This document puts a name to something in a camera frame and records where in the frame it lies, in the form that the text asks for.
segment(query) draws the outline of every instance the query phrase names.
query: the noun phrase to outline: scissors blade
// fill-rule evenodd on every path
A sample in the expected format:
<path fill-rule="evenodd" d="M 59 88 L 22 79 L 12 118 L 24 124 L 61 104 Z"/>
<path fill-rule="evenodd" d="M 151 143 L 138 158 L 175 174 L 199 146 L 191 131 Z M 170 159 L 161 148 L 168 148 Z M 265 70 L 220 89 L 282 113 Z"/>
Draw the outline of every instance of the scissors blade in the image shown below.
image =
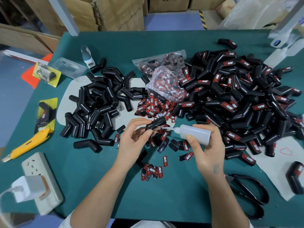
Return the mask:
<path fill-rule="evenodd" d="M 234 180 L 234 177 L 229 176 L 229 175 L 227 175 L 227 174 L 225 174 L 225 178 L 226 178 L 226 181 L 227 181 L 228 183 L 231 183 L 231 182 Z"/>

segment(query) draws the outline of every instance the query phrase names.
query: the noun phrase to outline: orange object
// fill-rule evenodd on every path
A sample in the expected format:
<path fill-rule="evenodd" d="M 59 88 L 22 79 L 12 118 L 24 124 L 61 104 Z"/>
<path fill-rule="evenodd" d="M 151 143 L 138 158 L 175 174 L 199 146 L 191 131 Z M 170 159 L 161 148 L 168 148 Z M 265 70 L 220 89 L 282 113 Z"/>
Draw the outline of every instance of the orange object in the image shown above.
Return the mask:
<path fill-rule="evenodd" d="M 53 54 L 50 53 L 50 54 L 46 55 L 42 60 L 49 62 L 49 61 L 51 61 L 52 56 L 53 56 Z M 35 65 L 33 65 L 31 68 L 29 68 L 27 71 L 25 71 L 21 75 L 21 78 L 24 81 L 26 81 L 28 84 L 30 84 L 33 87 L 33 89 L 36 89 L 40 80 L 33 76 L 34 69 L 35 69 Z"/>

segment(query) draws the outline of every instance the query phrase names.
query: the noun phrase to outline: yellow box cutter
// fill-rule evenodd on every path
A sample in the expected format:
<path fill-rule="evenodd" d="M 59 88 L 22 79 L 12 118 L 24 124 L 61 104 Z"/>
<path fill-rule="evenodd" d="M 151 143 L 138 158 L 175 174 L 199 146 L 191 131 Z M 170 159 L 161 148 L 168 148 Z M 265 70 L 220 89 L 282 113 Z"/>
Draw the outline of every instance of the yellow box cutter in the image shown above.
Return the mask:
<path fill-rule="evenodd" d="M 22 154 L 28 152 L 29 150 L 33 149 L 37 145 L 40 145 L 42 142 L 47 140 L 50 136 L 49 133 L 52 133 L 53 130 L 51 129 L 43 129 L 36 133 L 30 140 L 19 146 L 18 148 L 14 149 L 8 156 L 2 159 L 2 162 L 7 162 L 9 160 L 15 159 Z"/>

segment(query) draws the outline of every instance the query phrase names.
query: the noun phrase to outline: forearm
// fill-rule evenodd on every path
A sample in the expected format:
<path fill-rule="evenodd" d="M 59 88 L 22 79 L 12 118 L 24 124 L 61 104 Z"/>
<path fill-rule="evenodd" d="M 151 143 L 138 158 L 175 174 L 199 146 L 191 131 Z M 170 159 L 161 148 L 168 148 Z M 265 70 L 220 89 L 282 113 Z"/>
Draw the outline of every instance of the forearm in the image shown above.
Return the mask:
<path fill-rule="evenodd" d="M 106 227 L 126 175 L 127 171 L 114 164 L 73 211 L 70 220 L 71 227 Z"/>
<path fill-rule="evenodd" d="M 236 200 L 225 175 L 209 180 L 209 197 L 214 228 L 249 228 L 249 221 Z"/>

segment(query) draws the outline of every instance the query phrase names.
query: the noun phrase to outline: glue bottle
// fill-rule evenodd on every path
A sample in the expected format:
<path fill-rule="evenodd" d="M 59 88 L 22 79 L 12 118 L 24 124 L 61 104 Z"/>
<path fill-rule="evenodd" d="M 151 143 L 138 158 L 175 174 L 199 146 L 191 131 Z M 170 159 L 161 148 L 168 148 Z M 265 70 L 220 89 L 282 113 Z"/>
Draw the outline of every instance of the glue bottle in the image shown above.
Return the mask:
<path fill-rule="evenodd" d="M 164 127 L 166 130 L 173 130 L 175 133 L 179 134 L 181 138 L 186 139 L 186 135 L 192 135 L 197 139 L 200 144 L 205 146 L 209 145 L 210 141 L 210 130 L 204 130 L 200 128 L 196 128 L 193 126 L 181 125 L 180 127 L 171 128 L 171 127 Z"/>

